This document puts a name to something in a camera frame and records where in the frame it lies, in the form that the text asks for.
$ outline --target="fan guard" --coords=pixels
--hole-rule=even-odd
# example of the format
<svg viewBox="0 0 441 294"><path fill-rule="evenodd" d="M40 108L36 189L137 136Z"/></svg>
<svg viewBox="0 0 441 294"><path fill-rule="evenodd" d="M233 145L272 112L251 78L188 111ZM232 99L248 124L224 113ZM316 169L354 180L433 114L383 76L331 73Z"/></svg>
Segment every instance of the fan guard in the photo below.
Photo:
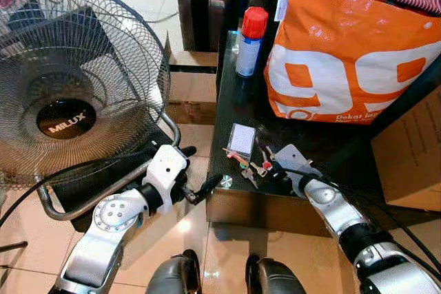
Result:
<svg viewBox="0 0 441 294"><path fill-rule="evenodd" d="M0 0L0 186L139 149L169 89L158 38L121 1Z"/></svg>

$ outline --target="cardboard box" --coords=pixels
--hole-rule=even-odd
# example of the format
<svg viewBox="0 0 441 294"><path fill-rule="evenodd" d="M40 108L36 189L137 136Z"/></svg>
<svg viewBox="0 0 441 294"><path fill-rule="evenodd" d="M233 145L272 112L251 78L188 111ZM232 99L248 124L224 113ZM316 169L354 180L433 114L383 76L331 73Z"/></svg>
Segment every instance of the cardboard box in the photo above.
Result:
<svg viewBox="0 0 441 294"><path fill-rule="evenodd" d="M441 86L371 143L387 203L441 211Z"/></svg>

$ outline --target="orange plastic bag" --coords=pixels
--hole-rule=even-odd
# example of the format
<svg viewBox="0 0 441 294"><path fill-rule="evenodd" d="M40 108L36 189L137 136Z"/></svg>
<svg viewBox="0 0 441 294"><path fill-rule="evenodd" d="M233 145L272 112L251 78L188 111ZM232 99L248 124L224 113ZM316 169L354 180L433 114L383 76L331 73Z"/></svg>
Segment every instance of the orange plastic bag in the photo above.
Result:
<svg viewBox="0 0 441 294"><path fill-rule="evenodd" d="M369 124L441 53L441 18L376 0L288 0L265 68L283 118Z"/></svg>

